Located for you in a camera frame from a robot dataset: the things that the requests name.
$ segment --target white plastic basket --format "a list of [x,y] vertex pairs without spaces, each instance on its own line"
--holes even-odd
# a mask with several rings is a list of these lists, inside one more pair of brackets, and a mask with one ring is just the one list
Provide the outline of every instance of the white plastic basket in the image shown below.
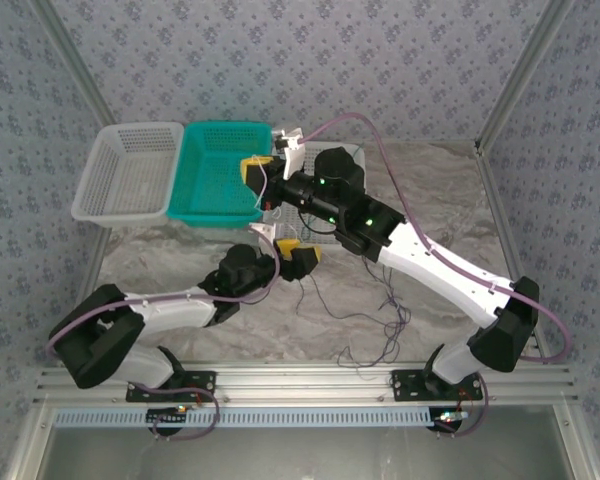
[[71,207],[73,218],[103,227],[166,223],[183,132],[172,122],[100,130]]
[[[305,145],[304,153],[304,171],[307,175],[313,175],[313,167],[316,157],[323,150],[330,148],[344,147],[344,149],[353,157],[353,161],[365,170],[364,161],[364,150],[361,146],[352,145],[349,143],[336,143],[336,142],[307,142]],[[367,179],[365,177],[365,187],[367,186]],[[308,245],[320,245],[328,250],[337,250],[342,248],[340,242],[338,242],[334,235],[318,235],[311,232],[304,227],[300,219],[298,218],[298,209],[292,207],[287,203],[283,203],[281,208],[280,217],[275,218],[275,214],[268,216],[267,223],[277,224],[276,238],[296,238],[298,237],[302,243]],[[319,232],[328,232],[333,230],[333,225],[319,218],[314,218],[312,215],[304,215],[305,221],[311,222],[310,227]]]

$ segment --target teal plastic basket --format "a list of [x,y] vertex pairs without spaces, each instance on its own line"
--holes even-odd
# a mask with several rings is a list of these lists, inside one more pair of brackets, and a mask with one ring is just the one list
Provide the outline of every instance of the teal plastic basket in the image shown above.
[[167,216],[192,227],[241,228],[262,213],[242,183],[240,161],[271,153],[271,127],[252,122],[191,123],[184,131]]

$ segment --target metal bracket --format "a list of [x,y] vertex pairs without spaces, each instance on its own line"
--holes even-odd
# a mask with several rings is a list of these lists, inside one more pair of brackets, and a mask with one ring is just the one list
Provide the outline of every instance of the metal bracket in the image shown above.
[[[211,370],[196,370],[183,373],[180,388],[202,388],[211,393],[216,390],[216,372]],[[195,393],[148,393],[129,384],[126,400],[129,403],[211,403],[211,399]]]
[[456,387],[449,388],[441,394],[429,391],[422,377],[422,370],[393,370],[391,372],[391,388],[396,402],[458,402],[460,400],[482,400],[482,387],[477,375],[469,375]]

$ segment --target wire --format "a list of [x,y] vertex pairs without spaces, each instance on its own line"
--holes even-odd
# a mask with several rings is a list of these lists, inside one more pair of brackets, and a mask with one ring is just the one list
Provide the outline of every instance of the wire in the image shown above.
[[336,228],[334,228],[333,230],[329,230],[328,232],[320,232],[319,230],[314,230],[309,225],[307,225],[307,222],[305,222],[304,218],[302,218],[302,214],[300,213],[300,210],[297,210],[297,212],[298,212],[298,217],[300,217],[300,221],[304,225],[304,228],[306,228],[310,232],[313,232],[317,235],[331,235],[332,233],[334,233],[337,230]]
[[213,405],[216,408],[215,414],[213,415],[213,419],[211,420],[211,423],[209,424],[208,427],[205,427],[203,430],[199,430],[199,431],[191,433],[189,435],[178,435],[176,437],[165,437],[158,433],[158,424],[166,416],[166,415],[158,415],[153,422],[153,427],[151,428],[151,430],[153,431],[153,434],[156,436],[156,438],[166,440],[169,442],[182,442],[185,440],[195,440],[196,438],[201,438],[201,437],[204,437],[205,435],[208,435],[209,433],[211,433],[216,428],[216,425],[220,421],[220,404],[218,403],[218,399],[215,397],[215,395],[213,395],[213,393],[211,393],[209,390],[205,390],[203,388],[197,388],[197,387],[167,388],[167,389],[161,390],[159,388],[150,388],[150,387],[147,387],[147,386],[139,384],[139,383],[134,383],[133,385],[142,391],[145,391],[147,393],[157,394],[157,395],[174,395],[177,393],[195,393],[196,395],[204,395],[205,397],[207,397],[208,399],[210,399],[213,402]]
[[480,410],[480,414],[478,415],[478,418],[475,421],[475,423],[473,425],[471,425],[469,428],[467,428],[466,430],[463,430],[460,433],[456,433],[448,425],[445,425],[444,423],[437,421],[437,420],[434,422],[437,426],[444,428],[445,430],[451,430],[451,432],[449,434],[451,437],[461,438],[461,437],[466,437],[467,435],[471,435],[478,428],[480,428],[480,425],[482,425],[482,422],[484,422],[484,419],[487,416],[487,410],[489,409],[489,389],[487,388],[487,383],[484,381],[484,378],[482,377],[482,375],[479,372],[476,373],[476,375],[478,376],[480,385],[482,385],[482,395],[484,397],[484,404],[482,406],[482,410]]
[[255,302],[242,302],[242,303],[244,303],[245,305],[257,305],[260,302],[262,302],[265,298],[267,298],[270,293],[271,293],[271,290],[267,290],[266,293],[259,300],[256,300]]
[[[318,298],[320,299],[320,302],[322,303],[322,306],[324,307],[325,311],[327,312],[327,314],[330,317],[335,318],[336,320],[345,320],[347,318],[360,316],[360,317],[367,318],[367,319],[371,320],[372,322],[382,325],[384,327],[383,330],[384,330],[385,336],[387,337],[387,341],[385,342],[385,345],[382,349],[382,353],[380,354],[380,356],[378,358],[376,358],[375,360],[373,360],[369,363],[358,362],[357,360],[355,360],[353,358],[353,355],[351,353],[351,346],[348,345],[348,346],[344,347],[342,349],[342,351],[338,354],[336,364],[339,367],[355,368],[355,369],[369,368],[369,367],[373,367],[381,362],[393,363],[396,361],[396,359],[398,358],[398,355],[400,354],[400,343],[398,341],[398,338],[399,338],[400,334],[402,333],[402,331],[407,326],[407,324],[409,323],[409,321],[411,320],[411,311],[409,309],[407,309],[406,307],[399,304],[396,297],[394,296],[393,287],[391,285],[388,286],[389,290],[387,292],[387,295],[391,295],[392,301],[394,301],[398,305],[398,308],[396,308],[397,314],[398,314],[398,321],[384,323],[370,315],[367,315],[366,313],[361,313],[361,312],[349,313],[346,315],[334,314],[331,311],[331,309],[329,308],[329,306],[327,305],[327,302],[325,301],[324,297],[322,296],[322,293],[320,292],[320,289],[318,288],[318,283],[316,282],[315,278],[313,278],[312,275],[309,275],[309,278],[311,278],[313,285],[315,286],[316,293],[318,295]],[[298,314],[298,309],[300,308],[300,304],[302,303],[302,301],[304,300],[304,297],[305,297],[304,286],[302,285],[302,282],[298,281],[298,283],[300,284],[300,288],[302,289],[302,295],[301,295],[300,299],[298,300],[298,303],[296,304],[296,315]],[[383,308],[385,305],[387,305],[389,303],[390,302],[387,302],[385,300],[382,303],[382,305],[380,305],[378,310],[380,310],[381,308]],[[353,365],[342,364],[342,357],[344,355],[347,355],[349,357],[349,359],[351,360]]]
[[289,227],[291,230],[293,230],[294,235],[296,236],[296,240],[299,240],[298,238],[298,231],[296,230],[296,227],[294,227],[293,225],[291,225],[290,223],[286,224],[287,227]]
[[62,340],[62,338],[64,338],[64,336],[67,335],[69,332],[73,331],[75,328],[79,327],[83,323],[91,320],[96,315],[100,315],[101,313],[104,313],[107,311],[112,311],[117,308],[128,307],[131,305],[145,305],[145,304],[148,305],[148,304],[161,303],[161,302],[170,302],[170,301],[174,301],[174,300],[217,300],[217,301],[221,301],[221,302],[239,303],[239,302],[260,299],[262,292],[271,290],[274,283],[278,279],[278,276],[280,274],[280,259],[278,258],[278,253],[277,253],[275,247],[269,241],[269,239],[266,237],[266,235],[264,235],[263,233],[260,233],[259,231],[255,230],[251,227],[249,228],[249,230],[251,232],[255,233],[256,235],[258,235],[267,244],[267,247],[271,250],[271,254],[273,256],[273,261],[275,264],[273,277],[271,278],[271,281],[267,284],[267,286],[265,286],[262,290],[252,292],[248,295],[243,295],[242,297],[236,297],[236,298],[219,297],[216,295],[208,295],[208,294],[203,294],[203,293],[190,294],[190,293],[187,293],[186,291],[185,292],[177,292],[177,293],[163,293],[163,294],[158,294],[158,295],[148,295],[146,297],[141,297],[141,298],[128,298],[128,299],[122,300],[120,302],[114,302],[114,303],[110,303],[107,305],[102,305],[101,307],[94,308],[93,310],[79,316],[72,322],[65,325],[53,337],[51,337],[49,339],[49,342],[45,346],[45,351],[47,352],[47,355],[49,355],[49,356],[55,355],[55,349],[54,349],[55,344],[58,343],[58,341]]
[[360,150],[362,150],[362,147],[364,147],[364,142],[361,143],[360,145],[358,145],[358,148],[356,148],[355,152],[353,152],[353,155],[351,155],[351,158],[353,158],[355,160],[356,159],[356,155],[358,154],[358,152]]
[[[309,215],[309,218],[307,219],[307,226],[310,226],[315,219],[316,217]],[[300,231],[300,238],[303,242],[307,242],[311,238],[311,232],[307,230],[307,227],[302,227],[302,230]]]
[[375,281],[382,283],[386,288],[387,298],[384,302],[382,302],[382,304],[380,305],[378,310],[385,307],[386,305],[391,305],[398,312],[398,317],[401,317],[401,319],[405,323],[409,323],[409,321],[411,320],[411,310],[409,310],[407,307],[405,307],[404,305],[402,305],[400,303],[402,301],[402,299],[400,297],[396,296],[395,288],[393,287],[393,285],[391,283],[393,280],[393,269],[392,268],[389,269],[389,278],[387,279],[386,274],[385,274],[385,266],[383,265],[382,266],[382,280],[381,280],[376,275],[374,275],[374,273],[371,271],[371,269],[369,268],[367,259],[365,257],[362,257],[362,263],[364,264],[364,268],[367,270],[367,273],[369,273],[369,275],[371,275],[371,277]]
[[467,399],[469,400],[469,402],[471,404],[471,407],[469,407],[469,416],[471,416],[471,414],[473,413],[473,398],[471,398],[471,395],[469,395],[469,392],[467,392],[462,387],[460,387],[458,389],[458,393],[460,394],[460,400],[458,400],[458,406],[456,407],[456,411],[457,412],[460,411],[460,407],[462,406],[462,401],[463,401],[462,397],[467,397]]
[[343,266],[345,268],[351,268],[353,266],[350,263],[342,262],[342,261],[338,260],[336,257],[333,257],[333,256],[329,255],[329,253],[327,253],[326,250],[322,250],[322,256],[325,257],[325,258],[328,258],[332,262],[337,263],[338,265],[341,265],[341,266]]
[[312,140],[313,138],[317,137],[318,135],[320,135],[325,130],[329,129],[331,126],[333,126],[343,120],[348,120],[351,118],[355,118],[355,119],[362,121],[371,130],[371,133],[373,134],[373,137],[374,137],[376,143],[378,144],[378,149],[380,150],[380,155],[381,155],[384,165],[387,169],[387,173],[389,174],[389,177],[391,178],[391,182],[393,183],[393,186],[395,187],[396,192],[398,193],[398,197],[400,198],[400,202],[402,203],[405,214],[407,215],[409,222],[411,222],[411,226],[413,227],[414,231],[416,232],[416,235],[422,242],[422,245],[424,245],[424,247],[427,249],[427,251],[431,255],[436,257],[440,262],[442,262],[446,267],[450,268],[451,270],[458,273],[459,275],[462,275],[463,277],[468,278],[469,280],[473,281],[474,283],[477,283],[478,285],[482,285],[483,287],[488,287],[489,289],[492,289],[498,293],[508,295],[511,298],[519,300],[519,301],[529,305],[530,307],[535,308],[539,312],[545,314],[558,327],[558,329],[560,330],[560,332],[562,333],[562,335],[564,337],[564,345],[563,345],[563,349],[560,353],[558,353],[557,355],[553,355],[551,357],[545,357],[545,358],[542,358],[542,357],[536,358],[536,357],[528,357],[528,356],[521,356],[520,358],[523,360],[528,360],[530,362],[538,362],[538,363],[559,363],[559,362],[564,361],[565,358],[567,357],[567,355],[569,354],[569,352],[571,351],[571,347],[573,346],[573,340],[571,339],[571,333],[569,332],[569,329],[558,318],[558,316],[556,314],[554,314],[551,310],[549,310],[545,306],[539,304],[535,300],[532,300],[532,299],[526,297],[525,295],[522,295],[518,292],[514,292],[513,290],[509,290],[507,288],[503,288],[503,287],[500,287],[497,285],[493,286],[489,281],[483,280],[482,278],[480,278],[476,275],[473,275],[470,272],[467,272],[463,268],[457,266],[455,263],[448,260],[444,255],[442,255],[436,249],[432,248],[431,242],[429,242],[429,239],[422,231],[420,224],[418,223],[413,211],[411,210],[411,207],[409,206],[409,202],[407,201],[404,193],[402,192],[402,190],[400,189],[400,186],[398,185],[397,176],[395,174],[395,171],[393,170],[393,166],[391,165],[391,162],[389,161],[389,156],[387,155],[387,151],[385,149],[384,143],[382,142],[382,137],[380,136],[380,133],[378,132],[376,127],[373,125],[373,123],[371,123],[371,121],[367,117],[365,117],[364,115],[362,115],[360,113],[356,113],[356,112],[343,113],[342,115],[339,115],[336,118],[329,120],[328,122],[326,122],[324,125],[319,127],[316,131],[314,131],[310,135],[300,139],[298,141],[298,143],[300,143],[300,144],[306,143],[306,142]]
[[262,184],[262,190],[260,191],[260,195],[258,195],[258,198],[256,199],[256,204],[253,206],[253,208],[260,210],[260,206],[259,206],[260,200],[262,200],[262,196],[264,195],[264,192],[267,190],[267,174],[264,171],[264,167],[262,166],[260,157],[258,155],[252,155],[251,158],[258,160],[258,166],[260,167],[260,171],[262,172],[262,178],[264,179],[264,182]]

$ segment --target white bracket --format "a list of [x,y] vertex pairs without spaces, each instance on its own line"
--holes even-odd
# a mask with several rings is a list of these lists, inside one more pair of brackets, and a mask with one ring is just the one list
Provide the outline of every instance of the white bracket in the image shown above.
[[[251,230],[254,230],[258,233],[264,235],[271,245],[275,244],[276,239],[276,225],[267,225],[264,223],[250,223],[249,227]],[[260,250],[263,250],[266,253],[270,253],[269,250],[271,247],[267,245],[262,238],[258,238],[258,245],[260,246]]]
[[304,145],[298,143],[302,138],[302,129],[294,128],[287,129],[284,127],[276,127],[273,129],[274,140],[283,140],[287,142],[287,146],[282,149],[285,158],[283,178],[289,180],[294,172],[302,169],[304,165]]

